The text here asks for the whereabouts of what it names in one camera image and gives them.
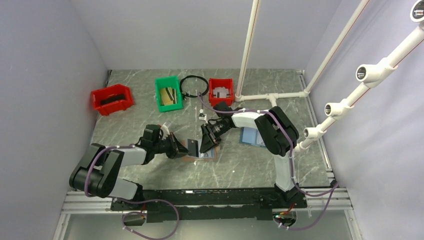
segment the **red plastic container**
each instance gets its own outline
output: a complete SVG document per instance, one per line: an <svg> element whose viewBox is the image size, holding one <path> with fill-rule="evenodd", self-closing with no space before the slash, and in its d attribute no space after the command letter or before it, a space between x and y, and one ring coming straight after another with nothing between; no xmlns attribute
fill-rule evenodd
<svg viewBox="0 0 424 240"><path fill-rule="evenodd" d="M229 97L219 98L214 97L213 90L214 88L224 87L228 89ZM231 106L231 103L234 100L233 93L233 79L232 78L209 78L209 103L213 107L218 103L224 101L228 106Z"/></svg>
<svg viewBox="0 0 424 240"><path fill-rule="evenodd" d="M108 116L120 110L126 110L134 105L130 88L121 84L92 91L91 99L94 109L103 116Z"/></svg>

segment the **robotic hand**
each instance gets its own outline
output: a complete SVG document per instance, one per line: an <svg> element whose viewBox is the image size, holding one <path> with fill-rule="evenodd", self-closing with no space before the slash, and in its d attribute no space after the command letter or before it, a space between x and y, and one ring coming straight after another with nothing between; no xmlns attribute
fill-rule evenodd
<svg viewBox="0 0 424 240"><path fill-rule="evenodd" d="M88 193L100 198L119 197L131 201L143 201L143 186L118 178L119 169L130 165L146 165L156 154L165 153L170 159L180 158L189 153L172 132L165 138L161 127L149 124L143 136L132 148L118 148L100 156L88 182ZM84 185L94 158L106 147L93 143L73 170L69 185L84 191Z"/></svg>
<svg viewBox="0 0 424 240"><path fill-rule="evenodd" d="M213 107L213 109L222 112L233 111L233 109L225 102L218 103ZM296 130L293 123L278 106L275 106L268 111L276 117L295 147L297 140L299 139L299 132ZM231 128L248 127L257 129L266 148L273 154L276 171L276 187L283 191L284 198L288 202L299 194L297 188L293 184L289 157L286 155L286 153L290 150L290 143L287 141L282 131L277 128L277 124L268 114L242 112L237 114L217 113L217 115L219 118L215 120L215 123L211 123L211 120L209 120L208 123L201 126L201 153L205 153L209 149L219 145L221 142L220 136Z"/></svg>

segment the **plastic bin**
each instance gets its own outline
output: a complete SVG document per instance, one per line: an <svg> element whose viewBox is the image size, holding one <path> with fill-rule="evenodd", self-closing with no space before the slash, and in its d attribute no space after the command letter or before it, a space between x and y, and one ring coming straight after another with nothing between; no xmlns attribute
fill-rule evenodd
<svg viewBox="0 0 424 240"><path fill-rule="evenodd" d="M214 88L224 87L228 89L229 97L219 98L214 97L213 90ZM231 103L234 100L233 93L233 79L232 78L209 78L209 103L213 107L218 103L224 101L228 106L231 106Z"/></svg>
<svg viewBox="0 0 424 240"><path fill-rule="evenodd" d="M180 82L178 81L177 76L156 78L154 80L154 87L156 88L156 103L159 112L163 113L183 109L183 97L181 95ZM175 89L176 91L176 103L171 105L161 105L161 95L159 93L159 90L169 87Z"/></svg>
<svg viewBox="0 0 424 240"><path fill-rule="evenodd" d="M103 116L108 116L120 110L126 110L134 105L130 88L121 84L92 91L91 100L94 109Z"/></svg>

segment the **green bin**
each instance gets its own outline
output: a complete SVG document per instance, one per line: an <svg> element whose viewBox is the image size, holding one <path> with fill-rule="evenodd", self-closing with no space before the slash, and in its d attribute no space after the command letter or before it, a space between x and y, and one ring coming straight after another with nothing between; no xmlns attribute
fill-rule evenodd
<svg viewBox="0 0 424 240"><path fill-rule="evenodd" d="M156 88L156 103L159 112L168 112L178 109L183 109L183 97L180 91L180 82L177 76L160 77L154 80L154 87ZM160 89L171 87L176 91L176 103L172 105L161 105Z"/></svg>

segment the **robotic arm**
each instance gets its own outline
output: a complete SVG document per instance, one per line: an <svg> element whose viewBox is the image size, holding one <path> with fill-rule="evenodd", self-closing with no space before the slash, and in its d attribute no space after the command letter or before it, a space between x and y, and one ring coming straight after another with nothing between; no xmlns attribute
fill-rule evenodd
<svg viewBox="0 0 424 240"><path fill-rule="evenodd" d="M137 183L118 178L119 169L130 165L146 165L156 154L165 153L170 159L188 154L185 148L171 132L165 139L158 125L149 124L143 136L132 148L118 148L102 154L88 181L88 193L100 198L119 197L131 201L143 201L143 187ZM95 157L106 147L93 143L72 172L69 185L83 191L90 166Z"/></svg>
<svg viewBox="0 0 424 240"><path fill-rule="evenodd" d="M213 108L223 112L233 111L225 102L220 102ZM284 114L283 110L275 106L271 108L269 112L277 118L278 122L290 137L293 146L296 146L297 140L299 139L299 132L286 114ZM290 143L281 130L277 128L277 124L274 120L267 114L256 112L243 112L237 114L217 113L217 115L219 119L217 119L215 123L212 124L209 122L201 126L202 141L200 152L204 153L214 146L219 145L221 142L220 136L231 128L248 127L257 129L266 148L273 154L276 171L275 185L286 193L287 200L293 197L298 191L291 180L289 157L286 155L290 150Z"/></svg>

